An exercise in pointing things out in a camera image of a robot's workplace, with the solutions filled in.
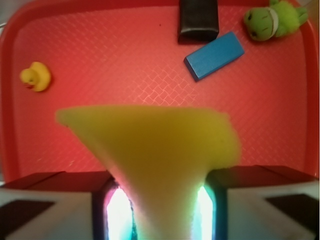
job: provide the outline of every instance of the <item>red tray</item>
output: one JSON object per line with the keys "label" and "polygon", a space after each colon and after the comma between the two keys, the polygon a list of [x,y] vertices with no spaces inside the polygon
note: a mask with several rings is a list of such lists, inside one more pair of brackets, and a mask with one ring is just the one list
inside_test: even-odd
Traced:
{"label": "red tray", "polygon": [[[104,169],[55,123],[60,108],[96,104],[226,112],[242,141],[241,165],[285,165],[318,176],[319,40],[310,22],[288,37],[249,40],[244,13],[268,3],[219,1],[219,35],[233,31],[245,54],[198,83],[183,60],[202,45],[177,43],[178,0],[38,0],[21,8],[0,40],[5,180]],[[34,61],[52,72],[45,92],[19,80]]]}

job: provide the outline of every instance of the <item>blue wooden block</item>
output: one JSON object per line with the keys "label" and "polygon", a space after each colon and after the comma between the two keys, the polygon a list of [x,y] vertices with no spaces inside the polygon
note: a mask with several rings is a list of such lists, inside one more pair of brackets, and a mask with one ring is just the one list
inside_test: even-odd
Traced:
{"label": "blue wooden block", "polygon": [[229,32],[186,56],[184,63],[198,82],[245,53],[233,32]]}

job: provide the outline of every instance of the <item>yellow foam funnel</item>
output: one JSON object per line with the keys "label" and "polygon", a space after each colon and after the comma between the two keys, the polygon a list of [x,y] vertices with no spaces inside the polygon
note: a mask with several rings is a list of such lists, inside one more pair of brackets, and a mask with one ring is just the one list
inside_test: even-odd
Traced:
{"label": "yellow foam funnel", "polygon": [[227,114],[207,108],[101,105],[62,109],[68,126],[133,203],[140,240],[190,239],[197,192],[241,145]]}

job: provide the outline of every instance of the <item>white surface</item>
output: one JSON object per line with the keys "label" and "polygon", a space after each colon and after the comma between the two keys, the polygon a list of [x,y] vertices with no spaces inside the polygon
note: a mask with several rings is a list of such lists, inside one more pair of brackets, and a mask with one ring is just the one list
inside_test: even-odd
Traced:
{"label": "white surface", "polygon": [[303,227],[265,198],[306,194],[319,200],[319,181],[229,189],[229,240],[314,240],[315,234]]}
{"label": "white surface", "polygon": [[93,239],[91,193],[0,188],[0,206],[20,199],[55,204],[8,235],[6,240]]}

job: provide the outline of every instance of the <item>black block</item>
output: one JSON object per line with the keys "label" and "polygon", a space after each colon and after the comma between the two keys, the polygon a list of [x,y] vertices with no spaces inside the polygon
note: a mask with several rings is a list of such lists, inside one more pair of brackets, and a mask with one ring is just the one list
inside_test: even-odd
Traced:
{"label": "black block", "polygon": [[178,42],[211,42],[219,33],[217,0],[180,0]]}

